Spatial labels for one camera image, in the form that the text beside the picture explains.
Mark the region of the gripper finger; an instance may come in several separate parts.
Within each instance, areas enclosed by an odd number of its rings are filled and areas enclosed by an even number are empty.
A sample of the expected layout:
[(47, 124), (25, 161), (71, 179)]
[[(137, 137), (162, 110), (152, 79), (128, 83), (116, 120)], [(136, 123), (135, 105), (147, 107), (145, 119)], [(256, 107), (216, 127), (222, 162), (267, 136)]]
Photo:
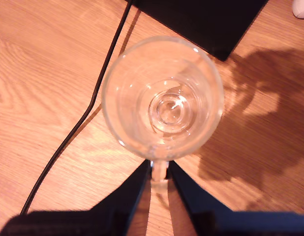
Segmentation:
[(143, 161), (116, 190), (91, 208), (91, 235), (144, 236), (151, 200), (150, 177), (150, 161)]
[(200, 187), (175, 161), (169, 162), (168, 172), (197, 235), (214, 236), (217, 232), (214, 213), (230, 208)]

